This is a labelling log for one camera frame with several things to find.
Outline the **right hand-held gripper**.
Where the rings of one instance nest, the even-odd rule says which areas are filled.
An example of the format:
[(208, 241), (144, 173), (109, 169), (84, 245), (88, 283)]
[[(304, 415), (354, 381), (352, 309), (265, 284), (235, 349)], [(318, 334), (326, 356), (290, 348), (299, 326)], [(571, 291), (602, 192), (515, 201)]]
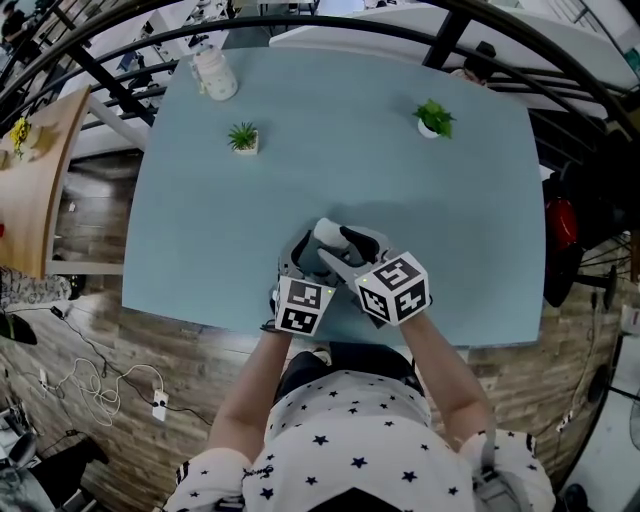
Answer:
[[(341, 226), (340, 233), (367, 263), (377, 264), (395, 255), (395, 247), (388, 237), (378, 231)], [(317, 253), (345, 285), (355, 284), (362, 309), (379, 321), (399, 326), (431, 305), (428, 274), (410, 252), (395, 256), (360, 277), (358, 265), (324, 248), (319, 248)]]

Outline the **small white jar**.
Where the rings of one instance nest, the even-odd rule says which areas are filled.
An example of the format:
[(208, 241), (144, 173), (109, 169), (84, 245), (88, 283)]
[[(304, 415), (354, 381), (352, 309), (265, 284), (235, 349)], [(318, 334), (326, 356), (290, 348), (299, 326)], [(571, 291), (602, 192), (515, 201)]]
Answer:
[(321, 244), (335, 249), (347, 249), (349, 240), (342, 234), (341, 225), (326, 217), (319, 219), (313, 230), (314, 238)]

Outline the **white plastic container lid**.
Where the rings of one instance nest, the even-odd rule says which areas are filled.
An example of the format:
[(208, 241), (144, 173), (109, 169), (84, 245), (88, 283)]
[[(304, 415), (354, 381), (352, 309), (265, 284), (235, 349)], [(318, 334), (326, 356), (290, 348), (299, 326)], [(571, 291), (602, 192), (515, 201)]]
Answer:
[(325, 245), (338, 245), (344, 241), (340, 225), (325, 217), (317, 221), (313, 233)]

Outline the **person's right forearm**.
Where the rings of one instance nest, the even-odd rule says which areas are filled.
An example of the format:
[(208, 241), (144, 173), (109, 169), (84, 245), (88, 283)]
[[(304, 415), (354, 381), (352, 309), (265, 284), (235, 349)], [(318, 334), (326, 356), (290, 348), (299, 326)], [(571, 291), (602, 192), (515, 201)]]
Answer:
[(476, 433), (494, 428), (493, 409), (480, 382), (426, 313), (403, 322), (400, 331), (451, 447), (459, 450)]

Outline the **light blue table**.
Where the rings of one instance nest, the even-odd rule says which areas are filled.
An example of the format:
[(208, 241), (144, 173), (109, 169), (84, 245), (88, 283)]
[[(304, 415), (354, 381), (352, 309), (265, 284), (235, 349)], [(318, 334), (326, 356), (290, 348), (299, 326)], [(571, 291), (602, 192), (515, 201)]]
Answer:
[[(285, 244), (319, 218), (386, 235), (428, 273), (429, 315), (459, 347), (539, 335), (545, 220), (527, 109), (420, 65), (339, 51), (230, 50), (237, 93), (200, 91), (188, 59), (152, 126), (130, 214), (122, 303), (255, 334)], [(425, 138), (433, 99), (456, 121)], [(252, 122), (257, 155), (228, 145)]]

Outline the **person's black trousers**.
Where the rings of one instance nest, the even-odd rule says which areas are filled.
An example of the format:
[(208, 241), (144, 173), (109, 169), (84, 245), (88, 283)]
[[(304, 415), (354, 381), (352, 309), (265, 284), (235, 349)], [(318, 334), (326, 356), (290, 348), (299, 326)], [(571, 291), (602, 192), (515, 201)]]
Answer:
[(413, 366), (388, 346), (330, 342), (328, 353), (330, 365), (312, 351), (303, 351), (293, 357), (280, 379), (274, 404), (297, 388), (339, 371), (356, 371), (395, 379), (419, 392), (422, 397), (425, 396)]

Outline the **green plant in square pot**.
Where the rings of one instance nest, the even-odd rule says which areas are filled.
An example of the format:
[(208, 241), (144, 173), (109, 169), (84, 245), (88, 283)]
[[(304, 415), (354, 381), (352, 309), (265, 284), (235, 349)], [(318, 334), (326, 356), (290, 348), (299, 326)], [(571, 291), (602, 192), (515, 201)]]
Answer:
[(259, 132), (252, 122), (234, 124), (228, 134), (228, 145), (240, 155), (257, 155)]

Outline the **green plant in round pot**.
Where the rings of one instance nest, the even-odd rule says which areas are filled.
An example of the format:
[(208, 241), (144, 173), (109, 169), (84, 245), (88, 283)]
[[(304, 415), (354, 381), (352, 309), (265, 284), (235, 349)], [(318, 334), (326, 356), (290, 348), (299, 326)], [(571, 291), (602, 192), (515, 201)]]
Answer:
[(452, 138), (456, 119), (435, 100), (428, 99), (426, 103), (418, 105), (413, 116), (418, 119), (418, 130), (425, 138)]

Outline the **person's star print shirt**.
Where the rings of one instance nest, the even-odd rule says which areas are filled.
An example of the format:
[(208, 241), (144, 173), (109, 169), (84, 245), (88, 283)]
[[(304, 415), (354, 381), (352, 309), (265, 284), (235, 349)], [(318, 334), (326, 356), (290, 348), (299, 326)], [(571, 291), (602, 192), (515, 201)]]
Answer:
[(427, 401), (389, 378), (332, 373), (271, 410), (254, 462), (225, 448), (185, 462), (163, 512), (552, 512), (534, 438), (476, 433), (459, 450)]

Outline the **white water bottle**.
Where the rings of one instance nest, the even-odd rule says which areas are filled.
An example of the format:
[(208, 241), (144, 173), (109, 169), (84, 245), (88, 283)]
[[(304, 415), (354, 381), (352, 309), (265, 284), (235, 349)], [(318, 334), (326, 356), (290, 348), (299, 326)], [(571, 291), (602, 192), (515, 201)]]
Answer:
[(217, 46), (209, 45), (195, 53), (191, 70), (200, 91), (215, 101), (226, 101), (238, 91), (237, 79)]

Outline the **red helmet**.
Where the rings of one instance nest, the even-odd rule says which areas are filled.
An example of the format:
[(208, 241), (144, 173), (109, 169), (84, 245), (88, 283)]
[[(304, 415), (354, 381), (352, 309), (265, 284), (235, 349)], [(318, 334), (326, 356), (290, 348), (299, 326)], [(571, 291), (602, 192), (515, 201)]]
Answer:
[(549, 248), (564, 250), (577, 243), (576, 214), (567, 199), (554, 198), (545, 203), (545, 222)]

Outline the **black metal railing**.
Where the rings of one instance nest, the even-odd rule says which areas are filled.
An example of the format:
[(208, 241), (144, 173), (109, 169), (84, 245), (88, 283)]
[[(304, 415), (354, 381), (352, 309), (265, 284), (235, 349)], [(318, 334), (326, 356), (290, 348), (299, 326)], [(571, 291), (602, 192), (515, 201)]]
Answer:
[[(0, 73), (0, 128), (8, 130), (18, 115), (32, 109), (41, 97), (82, 73), (96, 78), (98, 86), (107, 89), (115, 100), (124, 106), (126, 118), (140, 118), (144, 122), (150, 122), (150, 111), (143, 108), (137, 99), (124, 90), (120, 78), (114, 78), (107, 73), (104, 63), (148, 46), (201, 33), (249, 27), (312, 26), (367, 32), (427, 45), (430, 50), (422, 64), (432, 69), (444, 68), (445, 61), (451, 54), (481, 59), (510, 77), (513, 83), (520, 84), (523, 92), (545, 96), (569, 114), (579, 116), (580, 111), (568, 103), (566, 96), (555, 91), (556, 88), (572, 81), (587, 98), (604, 107), (609, 119), (617, 122), (622, 132), (640, 149), (640, 130), (635, 127), (618, 99), (612, 96), (612, 86), (596, 79), (576, 59), (539, 31), (480, 0), (429, 0), (430, 4), (447, 12), (441, 28), (434, 35), (390, 23), (335, 16), (252, 16), (222, 19), (158, 32), (141, 41), (119, 46), (100, 57), (92, 57), (86, 52), (85, 47), (93, 37), (138, 15), (168, 6), (172, 2), (173, 0), (127, 0), (90, 19), (85, 25), (70, 30), (13, 81), (7, 79), (7, 71)], [(558, 80), (551, 83), (542, 82), (540, 79), (545, 74), (542, 70), (513, 67), (505, 61), (490, 58), (463, 45), (460, 39), (471, 22), (477, 22), (506, 36), (553, 64), (556, 69), (552, 74)]]

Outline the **black chair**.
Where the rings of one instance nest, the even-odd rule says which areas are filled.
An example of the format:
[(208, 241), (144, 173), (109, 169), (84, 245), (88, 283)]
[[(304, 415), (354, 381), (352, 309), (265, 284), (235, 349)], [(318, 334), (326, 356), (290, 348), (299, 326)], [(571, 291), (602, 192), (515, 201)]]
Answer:
[(631, 141), (615, 130), (605, 137), (603, 145), (582, 164), (571, 162), (543, 181), (545, 203), (554, 198), (567, 199), (573, 206), (578, 226), (577, 243), (564, 249), (548, 247), (545, 222), (545, 276), (543, 296), (555, 308), (566, 300), (575, 284), (604, 291), (605, 309), (610, 309), (618, 283), (615, 265), (604, 275), (580, 272), (585, 253), (624, 231), (631, 215), (623, 206), (622, 194), (614, 181), (622, 176)]

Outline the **black and green bag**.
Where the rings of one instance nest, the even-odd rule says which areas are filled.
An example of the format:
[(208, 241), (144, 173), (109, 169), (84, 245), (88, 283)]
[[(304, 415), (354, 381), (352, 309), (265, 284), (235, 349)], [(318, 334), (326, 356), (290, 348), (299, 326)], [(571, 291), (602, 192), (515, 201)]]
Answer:
[(37, 337), (31, 326), (13, 313), (0, 313), (0, 337), (25, 345), (37, 344)]

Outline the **yellow flowers in pot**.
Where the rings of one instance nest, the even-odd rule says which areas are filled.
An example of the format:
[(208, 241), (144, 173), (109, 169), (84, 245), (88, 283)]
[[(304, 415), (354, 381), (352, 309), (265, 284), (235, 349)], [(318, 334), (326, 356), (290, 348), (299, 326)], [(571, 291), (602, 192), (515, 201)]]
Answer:
[(26, 143), (32, 129), (31, 123), (25, 118), (20, 117), (13, 125), (9, 132), (10, 140), (13, 146), (14, 155), (22, 158), (22, 146)]

